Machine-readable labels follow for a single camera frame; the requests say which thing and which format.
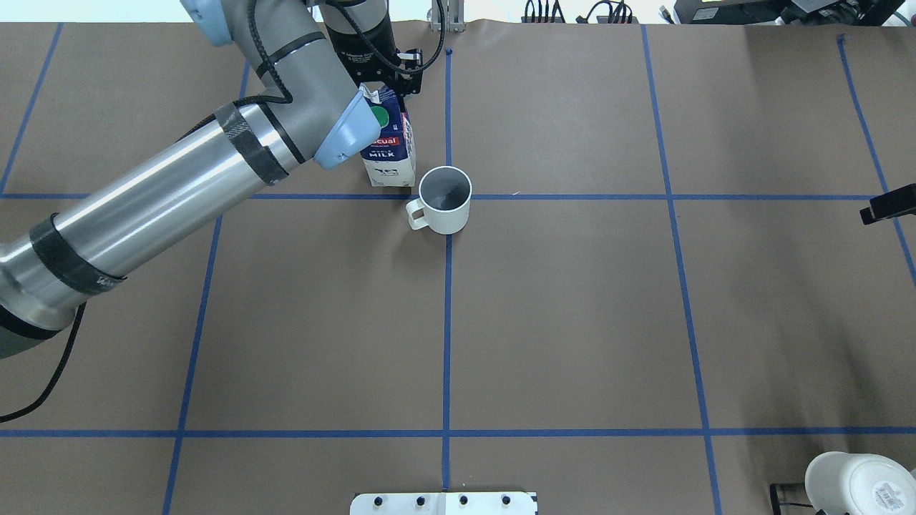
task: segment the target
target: green circle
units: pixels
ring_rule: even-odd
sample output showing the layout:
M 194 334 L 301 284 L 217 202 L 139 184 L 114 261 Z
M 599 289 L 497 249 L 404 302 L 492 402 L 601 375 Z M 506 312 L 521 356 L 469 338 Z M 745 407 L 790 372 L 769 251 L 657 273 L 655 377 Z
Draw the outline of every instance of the green circle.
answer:
M 378 126 L 380 127 L 386 127 L 388 122 L 391 121 L 391 119 L 388 117 L 388 110 L 381 105 L 373 105 L 372 114 L 376 116 L 376 120 L 378 120 Z

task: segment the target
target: black tape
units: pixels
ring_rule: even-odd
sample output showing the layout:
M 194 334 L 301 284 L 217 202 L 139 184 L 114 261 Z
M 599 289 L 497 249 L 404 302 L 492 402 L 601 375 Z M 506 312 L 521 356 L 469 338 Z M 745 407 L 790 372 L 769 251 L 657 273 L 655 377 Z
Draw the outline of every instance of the black tape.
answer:
M 270 124 L 274 126 L 274 130 L 280 134 L 280 139 L 283 140 L 283 143 L 287 144 L 287 148 L 289 148 L 289 152 L 292 154 L 292 157 L 296 158 L 296 161 L 298 161 L 299 164 L 304 163 L 306 161 L 305 157 L 302 156 L 302 153 L 299 152 L 299 147 L 296 147 L 296 144 L 293 142 L 292 138 L 289 137 L 289 134 L 287 134 L 286 129 L 283 128 L 283 125 L 279 120 L 277 120 L 277 115 L 274 115 L 274 110 L 270 108 L 270 105 L 261 105 L 261 110 L 264 111 L 264 116 L 267 117 L 267 120 L 270 121 Z
M 2 305 L 0 305 L 0 326 L 12 333 L 16 333 L 20 336 L 24 336 L 32 340 L 40 341 L 49 340 L 55 334 L 60 332 L 51 331 L 50 329 L 42 329 L 32 325 L 31 323 L 25 322 L 21 318 L 7 311 L 6 308 Z
M 54 226 L 55 216 L 52 214 L 28 231 L 32 249 L 45 268 L 60 282 L 86 295 L 105 293 L 124 282 L 126 278 L 108 275 L 80 257 Z
M 285 58 L 292 52 L 298 49 L 301 49 L 302 47 L 308 45 L 309 43 L 318 41 L 319 39 L 325 39 L 324 34 L 322 34 L 321 32 L 310 32 L 309 34 L 306 34 L 305 36 L 295 38 L 292 41 L 290 41 L 289 43 L 287 43 L 286 45 L 283 45 L 276 52 L 270 54 L 270 56 L 267 57 L 267 60 L 261 62 L 261 64 L 257 66 L 257 70 L 255 70 L 255 73 L 257 73 L 257 77 L 258 78 L 263 77 L 264 74 L 267 73 L 267 69 L 270 68 L 271 63 L 277 64 L 278 62 L 280 62 L 281 59 Z
M 248 125 L 238 107 L 231 103 L 226 104 L 217 109 L 214 114 L 233 147 L 238 150 L 239 154 L 242 154 L 245 162 L 262 181 L 267 184 L 276 184 L 289 176 L 274 154 L 267 147 L 261 146 L 261 142 L 257 140 L 257 136 L 252 132 L 251 126 Z

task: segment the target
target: mug handle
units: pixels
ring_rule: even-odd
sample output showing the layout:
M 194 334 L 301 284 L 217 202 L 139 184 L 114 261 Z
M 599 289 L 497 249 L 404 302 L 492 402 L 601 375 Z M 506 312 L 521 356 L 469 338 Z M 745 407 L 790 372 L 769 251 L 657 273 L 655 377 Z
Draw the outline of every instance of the mug handle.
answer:
M 407 204 L 407 221 L 410 223 L 410 228 L 414 231 L 429 225 L 426 223 L 425 216 L 421 216 L 420 218 L 413 217 L 418 211 L 422 211 L 423 207 L 423 201 L 420 199 L 414 199 Z

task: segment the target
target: black clamp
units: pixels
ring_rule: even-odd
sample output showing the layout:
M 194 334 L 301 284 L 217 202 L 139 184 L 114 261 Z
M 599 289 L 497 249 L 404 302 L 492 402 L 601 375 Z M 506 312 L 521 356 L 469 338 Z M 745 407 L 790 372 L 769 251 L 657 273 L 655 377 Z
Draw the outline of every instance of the black clamp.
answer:
M 916 214 L 916 184 L 879 195 L 868 201 L 868 204 L 869 207 L 859 212 L 865 225 L 904 214 Z
M 254 170 L 264 183 L 274 185 L 289 176 L 270 149 L 258 141 L 238 107 L 229 103 L 213 114 L 235 150 L 242 154 L 251 170 Z
M 55 216 L 52 214 L 28 231 L 32 250 L 45 268 L 60 282 L 85 295 L 105 293 L 124 282 L 126 278 L 106 274 L 77 254 L 54 226 Z

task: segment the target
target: cable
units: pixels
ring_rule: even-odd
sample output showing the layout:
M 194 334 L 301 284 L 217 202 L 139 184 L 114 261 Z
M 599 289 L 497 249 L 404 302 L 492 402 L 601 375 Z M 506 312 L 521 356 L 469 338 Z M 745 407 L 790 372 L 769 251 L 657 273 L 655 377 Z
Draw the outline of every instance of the cable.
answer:
M 67 338 L 67 345 L 63 347 L 63 356 L 60 357 L 60 362 L 58 367 L 54 370 L 54 374 L 51 376 L 51 381 L 48 382 L 48 386 L 45 387 L 45 390 L 41 392 L 41 395 L 25 408 L 19 411 L 13 411 L 8 415 L 0 416 L 0 423 L 13 421 L 19 417 L 24 417 L 35 411 L 42 404 L 45 403 L 45 400 L 48 399 L 48 396 L 51 394 L 51 391 L 54 389 L 54 386 L 57 385 L 58 379 L 60 379 L 60 374 L 63 373 L 64 367 L 67 366 L 67 360 L 70 359 L 70 352 L 73 350 L 73 342 L 76 341 L 76 334 L 80 331 L 80 323 L 82 322 L 82 314 L 86 311 L 86 303 L 80 304 L 79 309 L 76 310 L 76 318 L 73 319 L 73 326 L 70 328 L 70 337 Z
M 588 18 L 592 17 L 592 13 L 599 5 L 607 5 L 607 23 L 633 23 L 633 9 L 626 5 L 623 0 L 619 2 L 615 0 L 598 0 L 595 5 L 592 5 L 592 8 L 588 10 L 588 14 L 585 16 L 577 16 L 575 18 L 576 23 L 588 23 Z
M 898 13 L 898 12 L 895 11 L 895 12 L 894 12 L 894 16 L 900 18 L 900 21 L 903 22 L 903 25 L 905 25 L 905 26 L 907 26 L 907 27 L 912 27 L 912 26 L 913 26 L 913 22 L 909 21 L 909 20 L 907 19 L 907 17 L 904 16 L 904 15 L 902 15 L 901 13 Z
M 365 36 L 365 32 L 363 32 L 363 30 L 358 25 L 356 25 L 356 20 L 350 16 L 350 13 L 346 12 L 346 9 L 340 5 L 337 0 L 325 0 L 324 3 L 337 9 L 337 11 L 344 17 L 344 19 L 346 19 L 347 23 L 350 24 L 350 27 L 356 31 L 356 35 L 358 35 L 359 38 L 363 40 L 363 44 L 372 50 L 372 53 L 375 54 L 378 60 L 382 61 L 382 64 L 402 75 L 416 75 L 418 73 L 423 73 L 427 68 L 432 66 L 433 62 L 439 58 L 439 54 L 442 53 L 442 47 L 445 45 L 445 8 L 442 7 L 442 0 L 436 0 L 436 6 L 439 7 L 439 47 L 436 48 L 436 51 L 432 54 L 432 57 L 429 61 L 427 61 L 426 64 L 423 64 L 422 66 L 412 70 L 401 68 L 397 64 L 388 60 L 384 55 L 382 55 L 382 52 L 380 52 L 378 48 L 372 44 L 372 41 L 369 41 L 369 38 Z
M 267 96 L 263 94 L 253 94 L 245 98 L 240 98 L 233 101 L 235 107 L 242 107 L 243 105 L 259 104 L 261 102 L 271 102 L 274 104 L 290 104 L 292 102 L 292 93 L 286 88 L 286 85 L 283 83 L 283 80 L 280 79 L 280 75 L 277 72 L 277 68 L 274 66 L 273 61 L 270 60 L 270 56 L 267 55 L 267 51 L 264 49 L 264 42 L 261 41 L 261 34 L 257 30 L 257 22 L 255 21 L 255 10 L 257 6 L 257 0 L 248 0 L 248 31 L 251 33 L 251 39 L 255 42 L 255 48 L 257 49 L 257 55 L 261 58 L 261 62 L 267 63 L 267 72 L 270 73 L 270 78 L 273 79 L 274 84 L 277 85 L 277 88 L 283 93 L 282 97 L 279 96 Z M 197 123 L 194 127 L 191 128 L 188 132 L 184 133 L 178 141 L 181 141 L 185 137 L 190 136 L 192 133 L 197 131 L 203 126 L 206 126 L 210 122 L 216 119 L 216 115 L 209 114 L 206 118 L 203 118 L 200 122 Z
M 667 21 L 668 23 L 674 24 L 674 18 L 671 17 L 671 13 L 668 12 L 668 7 L 664 5 L 659 6 L 659 16 L 661 19 Z
M 560 0 L 553 2 L 553 13 L 551 14 L 551 22 L 557 23 L 557 13 L 560 13 L 560 23 L 566 23 L 566 17 L 563 16 L 563 9 L 560 7 Z
M 235 106 L 255 104 L 262 101 L 275 104 L 290 104 L 292 102 L 292 94 L 289 93 L 289 90 L 286 89 L 286 85 L 283 84 L 283 80 L 280 79 L 280 74 L 277 73 L 277 68 L 274 66 L 273 61 L 270 60 L 270 56 L 267 55 L 267 50 L 264 49 L 264 42 L 261 41 L 261 35 L 257 31 L 257 22 L 255 21 L 256 5 L 257 0 L 248 0 L 248 30 L 251 32 L 251 39 L 255 42 L 257 56 L 261 58 L 261 62 L 267 63 L 267 72 L 270 73 L 270 78 L 274 80 L 274 84 L 277 85 L 277 89 L 280 90 L 283 97 L 256 94 L 247 96 L 241 100 L 236 100 Z

